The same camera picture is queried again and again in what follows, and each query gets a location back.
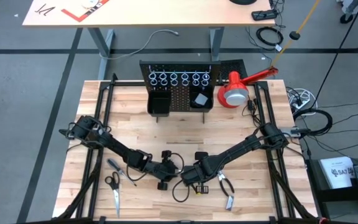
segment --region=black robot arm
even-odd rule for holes
[[[261,144],[261,140],[266,140],[267,144]],[[215,155],[209,156],[207,152],[196,152],[195,162],[192,166],[185,166],[181,173],[181,179],[186,186],[195,183],[203,184],[215,178],[224,165],[237,159],[244,154],[256,149],[278,149],[288,145],[288,141],[283,133],[272,123],[267,123],[257,128],[253,134],[245,140],[231,147],[230,149]]]
[[[162,162],[155,162],[152,160],[151,154],[141,150],[129,149],[123,145],[109,133],[100,121],[91,116],[81,116],[76,123],[70,123],[68,129],[61,129],[59,132],[65,135],[67,139],[79,139],[82,145],[92,149],[106,147],[121,156],[129,167],[150,174],[163,182],[168,182],[177,176],[178,168],[169,159],[170,151],[163,151]]]

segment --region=screwdriver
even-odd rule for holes
[[[135,185],[137,187],[137,185],[135,184],[135,182],[133,182],[127,175],[125,175],[124,171],[118,166],[117,162],[114,161],[113,159],[107,159],[107,163],[114,169],[117,170],[117,172],[119,174],[122,174],[124,177],[126,177],[130,182],[131,184]]]

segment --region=wooden table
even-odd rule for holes
[[[292,127],[294,122],[283,80],[268,81],[268,84],[277,126]],[[81,115],[93,115],[99,85],[99,81],[85,82],[76,120]],[[250,97],[255,98],[252,87]],[[112,127],[111,133],[116,139],[129,148],[152,153],[156,161],[160,161],[162,150],[169,149],[181,154],[185,164],[190,165],[194,163],[196,151],[218,154],[242,141],[255,129],[251,117],[241,115],[243,107],[223,108],[217,100],[215,100],[214,108],[205,114],[205,124],[202,123],[200,113],[170,113],[169,117],[160,118],[156,123],[155,118],[147,114],[146,105],[147,92],[144,86],[115,86],[108,125]],[[70,146],[78,143],[78,141],[71,141]],[[300,147],[296,144],[289,146],[300,151]],[[78,146],[67,154],[53,212],[54,217],[61,214],[78,193],[86,153],[87,148]],[[114,158],[119,161],[121,167],[125,167],[120,157],[108,149],[104,150],[95,220],[100,216],[106,216],[108,220],[116,219],[113,193],[104,183],[104,178],[112,173],[112,169],[106,163],[107,158]],[[173,160],[180,164],[179,160],[175,158]],[[292,191],[308,211],[316,215],[303,158],[292,151],[285,150],[284,161]],[[130,173],[132,178],[140,176],[140,173],[134,170],[130,170]],[[236,189],[234,208],[231,212],[224,209],[227,199],[219,188],[217,179],[208,182],[208,195],[197,196],[194,191],[191,191],[186,202],[178,203],[172,199],[171,189],[179,178],[168,183],[167,191],[159,191],[157,190],[158,180],[151,175],[146,175],[138,181],[138,187],[134,187],[126,179],[121,178],[120,220],[246,221],[268,220],[269,216],[275,216],[265,151],[253,151],[238,158],[225,166],[224,173]],[[185,193],[186,188],[182,184],[175,191],[178,198],[183,198]],[[284,214],[288,215],[281,189],[280,198]],[[88,200],[85,203],[85,211],[88,209],[87,203]]]
[[[248,6],[229,0],[99,0],[103,5],[97,10],[84,8],[84,1],[89,0],[33,0],[23,25],[86,27],[103,57],[111,56],[114,31],[109,30],[105,40],[99,27],[214,27],[211,28],[209,39],[211,58],[217,61],[224,27],[275,24],[273,19],[254,21],[251,16],[252,11],[269,10],[269,0],[257,0]],[[87,11],[91,14],[81,17]],[[106,65],[107,60],[102,58],[99,80],[106,76]]]

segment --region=yellow cable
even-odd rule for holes
[[[314,10],[316,9],[317,5],[320,3],[320,0],[316,0],[316,2],[314,3],[313,7],[310,9],[309,14],[306,16],[306,19],[304,19],[304,21],[302,22],[302,25],[298,28],[298,30],[296,31],[297,34],[299,34],[301,32],[301,30],[303,29],[303,27],[306,25],[306,23],[308,22],[308,20],[310,19],[311,15],[314,13]],[[278,55],[274,58],[271,67],[274,67],[274,65],[276,64],[277,60],[280,58],[281,54],[284,53],[284,51],[289,48],[289,46],[292,44],[293,40],[291,39],[290,41],[287,42],[287,44],[284,46],[283,50],[280,51],[280,53],[278,53]]]

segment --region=desk leg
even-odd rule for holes
[[[219,50],[221,48],[224,27],[209,28],[209,39],[211,41],[211,58],[212,61],[219,60]]]
[[[107,39],[103,38],[99,28],[88,28],[89,33],[92,36],[93,41],[98,47],[100,54],[103,57],[110,57],[110,49],[112,46],[112,40],[114,37],[114,29],[109,29],[107,33]],[[104,80],[107,78],[108,59],[102,58],[99,66],[98,80]]]

